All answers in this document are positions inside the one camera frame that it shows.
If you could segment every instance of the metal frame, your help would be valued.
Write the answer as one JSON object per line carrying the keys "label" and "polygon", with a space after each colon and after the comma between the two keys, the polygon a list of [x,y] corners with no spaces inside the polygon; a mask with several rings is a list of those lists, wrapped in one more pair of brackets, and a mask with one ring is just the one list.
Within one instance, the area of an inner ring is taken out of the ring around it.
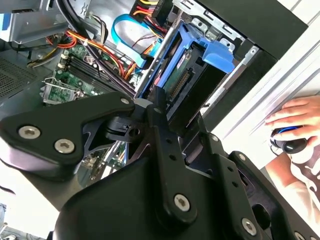
{"label": "metal frame", "polygon": [[[6,42],[23,44],[65,31],[68,24],[55,4],[53,4],[52,8],[49,8],[50,1],[38,0],[37,3],[32,1],[25,4],[23,2],[26,1],[15,0],[14,3],[16,5],[5,4],[0,13],[3,13],[1,17],[2,19],[7,19],[9,25],[7,29],[0,31],[0,38]],[[17,9],[21,9],[19,2],[22,2],[23,7],[26,7],[24,10],[32,11],[25,12],[22,10],[19,13],[12,13]]]}

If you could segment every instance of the sleeve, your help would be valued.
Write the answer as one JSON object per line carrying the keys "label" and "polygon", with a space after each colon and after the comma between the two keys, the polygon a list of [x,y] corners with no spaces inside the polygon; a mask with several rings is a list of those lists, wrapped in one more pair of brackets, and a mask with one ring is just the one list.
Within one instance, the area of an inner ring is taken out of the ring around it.
{"label": "sleeve", "polygon": [[307,186],[302,181],[296,181],[285,187],[280,193],[312,230],[320,236],[320,211],[314,204]]}

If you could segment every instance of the black ram slot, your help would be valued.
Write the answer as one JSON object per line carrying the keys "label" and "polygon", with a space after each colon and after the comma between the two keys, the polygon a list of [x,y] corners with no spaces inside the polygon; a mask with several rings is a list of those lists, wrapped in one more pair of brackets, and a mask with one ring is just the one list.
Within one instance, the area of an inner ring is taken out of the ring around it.
{"label": "black ram slot", "polygon": [[68,72],[72,75],[74,75],[75,77],[81,79],[82,81],[86,82],[87,84],[90,84],[91,86],[95,87],[96,89],[99,89],[102,92],[114,92],[116,90],[101,84],[98,81],[93,80],[92,78],[90,78],[88,75],[84,74],[83,72],[79,71],[77,68],[75,67],[70,67],[68,69]]}
{"label": "black ram slot", "polygon": [[94,68],[75,56],[69,58],[67,67],[68,71],[70,73],[73,72],[72,74],[75,77],[85,81],[90,85],[93,85],[98,89],[101,89],[102,91],[103,89],[111,89],[112,91],[120,92],[122,91],[120,88],[118,88],[118,86],[109,80],[104,72],[99,71],[97,68]]}

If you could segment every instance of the bolt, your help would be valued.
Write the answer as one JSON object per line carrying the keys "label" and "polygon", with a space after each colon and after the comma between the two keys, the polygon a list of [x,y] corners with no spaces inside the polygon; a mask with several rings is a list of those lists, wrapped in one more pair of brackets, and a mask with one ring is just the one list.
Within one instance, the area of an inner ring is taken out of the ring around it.
{"label": "bolt", "polygon": [[246,160],[245,155],[243,155],[243,154],[240,153],[238,156],[239,156],[239,158],[240,158],[242,161],[245,161],[245,160]]}
{"label": "bolt", "polygon": [[70,154],[75,150],[75,144],[68,139],[60,139],[55,142],[54,148],[61,154]]}
{"label": "bolt", "polygon": [[154,108],[154,110],[158,113],[158,114],[162,114],[162,111],[159,108]]}
{"label": "bolt", "polygon": [[294,232],[294,235],[297,240],[305,240],[305,238],[297,231]]}
{"label": "bolt", "polygon": [[243,228],[246,230],[248,234],[250,234],[251,236],[257,235],[257,229],[255,225],[252,223],[252,221],[250,221],[247,218],[242,218],[241,222],[242,222]]}
{"label": "bolt", "polygon": [[189,200],[182,194],[177,194],[174,196],[174,204],[182,211],[188,212],[190,210]]}
{"label": "bolt", "polygon": [[212,135],[211,137],[214,141],[219,142],[219,139],[215,135]]}
{"label": "bolt", "polygon": [[124,104],[129,104],[130,102],[127,100],[127,99],[125,99],[125,98],[121,98],[121,102],[123,102]]}
{"label": "bolt", "polygon": [[35,126],[23,126],[18,133],[24,139],[37,139],[41,135],[40,130]]}

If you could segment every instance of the gray surface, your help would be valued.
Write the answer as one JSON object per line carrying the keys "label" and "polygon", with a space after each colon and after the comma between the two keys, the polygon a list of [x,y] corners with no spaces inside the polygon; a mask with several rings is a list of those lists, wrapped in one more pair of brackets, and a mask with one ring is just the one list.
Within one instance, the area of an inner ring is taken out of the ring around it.
{"label": "gray surface", "polygon": [[[11,5],[12,9],[10,11],[7,9],[8,3],[5,4],[7,6],[6,13],[16,10],[16,6],[18,6],[17,9],[21,9],[19,5],[28,5],[25,0],[14,0],[14,2],[15,5]],[[29,7],[25,9],[33,9],[33,11],[12,13],[10,27],[8,30],[0,32],[0,37],[3,40],[22,44],[64,32],[67,29],[68,24],[56,5],[53,4],[52,8],[49,8],[50,0],[38,0],[37,3],[34,3],[34,0],[28,0],[28,2],[30,3]]]}

